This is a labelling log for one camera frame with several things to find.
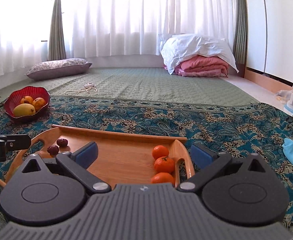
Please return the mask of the small tangerine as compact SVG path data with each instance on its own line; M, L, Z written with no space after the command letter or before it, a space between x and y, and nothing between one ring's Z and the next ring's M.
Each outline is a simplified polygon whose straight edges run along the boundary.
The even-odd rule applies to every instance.
M166 172L159 172L158 174L154 175L151 178L152 184L159 184L159 183L170 183L175 186L175 179L174 177Z
M154 169L157 173L172 173L175 170L175 161L170 157L160 157L155 160Z
M169 150L163 145L157 145L152 150L152 157L157 160L161 157L167 157L169 155Z

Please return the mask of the yellow mango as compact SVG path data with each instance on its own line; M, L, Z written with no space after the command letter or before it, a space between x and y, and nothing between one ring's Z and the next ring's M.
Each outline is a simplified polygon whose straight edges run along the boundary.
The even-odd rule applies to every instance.
M36 113L33 105L28 103L23 103L16 106L13 110L13 115L15 117L30 116Z

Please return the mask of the wooden serving tray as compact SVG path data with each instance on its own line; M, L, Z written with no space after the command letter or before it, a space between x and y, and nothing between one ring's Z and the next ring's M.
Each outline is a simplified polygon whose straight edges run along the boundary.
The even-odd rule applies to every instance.
M151 152L157 145L165 146L169 150L169 157L175 161L175 171L172 175L176 185L180 183L181 162L185 163L187 178L195 174L193 163L185 148L185 137L129 134L53 125L51 129L34 137L31 144L42 142L43 147L38 154L42 158L49 158L47 148L60 138L68 140L68 146L64 150L70 152L82 148L90 141L96 142L98 158L87 170L111 187L117 184L150 183L156 173Z

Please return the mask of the orange fruit in bowl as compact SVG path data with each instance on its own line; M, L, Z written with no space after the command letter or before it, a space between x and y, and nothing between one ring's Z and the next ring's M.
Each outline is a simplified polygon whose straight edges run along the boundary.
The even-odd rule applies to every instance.
M23 103L28 103L28 104L33 104L33 98L31 96L24 96L23 98L21 98L20 104Z

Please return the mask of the red-orange fruit in bowl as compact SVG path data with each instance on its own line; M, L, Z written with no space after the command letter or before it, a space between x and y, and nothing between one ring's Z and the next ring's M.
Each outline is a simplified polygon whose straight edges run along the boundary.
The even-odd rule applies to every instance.
M45 106L47 104L46 100L44 100L44 98L36 98L33 100L32 105L35 108L35 111L39 111L43 106Z

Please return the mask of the red fruit bowl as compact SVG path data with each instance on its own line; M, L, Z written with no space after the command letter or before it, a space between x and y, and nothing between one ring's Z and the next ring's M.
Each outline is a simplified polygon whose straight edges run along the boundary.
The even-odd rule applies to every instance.
M16 123L34 121L47 109L50 94L43 87L27 86L16 90L4 102L6 115Z

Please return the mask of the floral grey pillow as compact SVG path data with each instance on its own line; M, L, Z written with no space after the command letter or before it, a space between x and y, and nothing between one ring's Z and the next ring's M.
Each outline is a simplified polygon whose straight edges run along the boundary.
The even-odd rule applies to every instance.
M82 74L88 71L91 62L86 59L45 61L32 66L26 76L35 81Z

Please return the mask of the pink folded blanket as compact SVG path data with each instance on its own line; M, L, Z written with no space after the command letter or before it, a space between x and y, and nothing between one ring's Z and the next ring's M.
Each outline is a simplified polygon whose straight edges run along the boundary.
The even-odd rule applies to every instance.
M173 74L183 77L227 77L228 70L229 64L217 56L196 55L180 63Z

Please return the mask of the green quilted mat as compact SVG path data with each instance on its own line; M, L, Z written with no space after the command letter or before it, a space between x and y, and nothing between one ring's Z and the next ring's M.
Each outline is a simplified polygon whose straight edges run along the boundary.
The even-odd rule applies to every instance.
M90 68L85 74L46 81L25 79L0 89L1 100L26 86L44 87L55 96L136 99L242 106L258 100L218 77L169 75L163 68Z

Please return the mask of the left green curtain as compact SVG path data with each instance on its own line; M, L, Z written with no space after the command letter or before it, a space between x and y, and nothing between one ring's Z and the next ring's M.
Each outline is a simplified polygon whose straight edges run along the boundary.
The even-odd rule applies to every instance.
M50 25L48 59L50 61L66 59L61 0L55 0L53 5Z

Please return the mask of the green curtain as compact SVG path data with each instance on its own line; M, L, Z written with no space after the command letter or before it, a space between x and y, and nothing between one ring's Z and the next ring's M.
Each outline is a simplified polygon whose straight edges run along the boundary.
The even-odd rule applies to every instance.
M53 5L50 25L48 59L50 61L66 59L61 0L55 0Z
M233 46L233 54L236 65L245 66L247 58L247 38L248 38L248 23L247 23L247 3L246 0L236 0L237 5L237 20L235 29L235 38Z

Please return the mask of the right green curtain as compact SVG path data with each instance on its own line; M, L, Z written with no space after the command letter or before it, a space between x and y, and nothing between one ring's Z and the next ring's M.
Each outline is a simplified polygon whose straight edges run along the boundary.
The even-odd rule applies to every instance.
M233 54L236 65L245 66L247 58L247 38L248 38L248 23L247 23L247 3L246 0L236 0L237 5L237 20L235 29L235 38L233 46Z

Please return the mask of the white pillow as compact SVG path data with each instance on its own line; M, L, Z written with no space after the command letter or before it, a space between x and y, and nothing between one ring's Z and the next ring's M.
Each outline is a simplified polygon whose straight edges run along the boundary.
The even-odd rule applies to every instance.
M169 74L172 74L180 63L197 55L216 56L239 72L231 48L224 39L199 34L172 35L160 45L160 54Z

